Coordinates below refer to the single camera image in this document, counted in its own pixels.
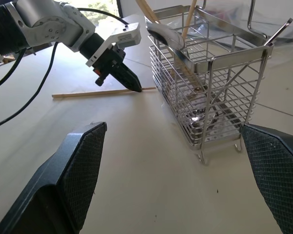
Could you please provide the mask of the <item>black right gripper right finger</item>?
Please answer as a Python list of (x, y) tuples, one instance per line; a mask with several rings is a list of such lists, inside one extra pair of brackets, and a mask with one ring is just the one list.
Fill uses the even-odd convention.
[(240, 127), (256, 185), (283, 234), (293, 234), (293, 136), (253, 124)]

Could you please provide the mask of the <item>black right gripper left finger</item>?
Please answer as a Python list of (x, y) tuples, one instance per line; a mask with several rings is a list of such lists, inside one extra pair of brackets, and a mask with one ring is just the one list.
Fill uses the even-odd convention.
[(94, 195), (106, 122), (69, 133), (0, 222), (0, 234), (79, 234)]

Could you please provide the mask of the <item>steel spoon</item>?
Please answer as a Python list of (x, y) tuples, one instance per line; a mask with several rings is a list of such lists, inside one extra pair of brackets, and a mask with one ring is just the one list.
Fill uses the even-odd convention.
[[(183, 54), (184, 56), (188, 55), (185, 40), (176, 30), (159, 22), (147, 23), (146, 29), (155, 39), (168, 46), (171, 50), (177, 51), (179, 54)], [(183, 69), (184, 75), (186, 75), (189, 79), (192, 78), (192, 83), (196, 82), (198, 84), (198, 88), (195, 88), (194, 90), (196, 92), (205, 91), (204, 86), (197, 80), (197, 76), (187, 68), (185, 62), (175, 54), (172, 56), (175, 60), (174, 66), (176, 68)]]

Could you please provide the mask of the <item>clear plastic bag with contents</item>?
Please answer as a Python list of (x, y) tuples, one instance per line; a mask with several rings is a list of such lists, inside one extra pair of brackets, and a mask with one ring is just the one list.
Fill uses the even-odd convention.
[[(205, 11), (248, 32), (270, 37), (293, 19), (293, 0), (207, 0)], [(278, 52), (293, 53), (293, 22), (274, 44)]]

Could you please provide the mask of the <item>black window frame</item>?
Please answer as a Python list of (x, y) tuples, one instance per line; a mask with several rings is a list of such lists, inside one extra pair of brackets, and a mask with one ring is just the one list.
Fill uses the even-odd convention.
[(123, 18), (123, 11), (122, 11), (122, 6), (121, 6), (121, 0), (116, 0), (116, 3), (117, 3), (117, 7), (118, 7), (118, 13), (119, 13), (119, 16), (120, 18)]

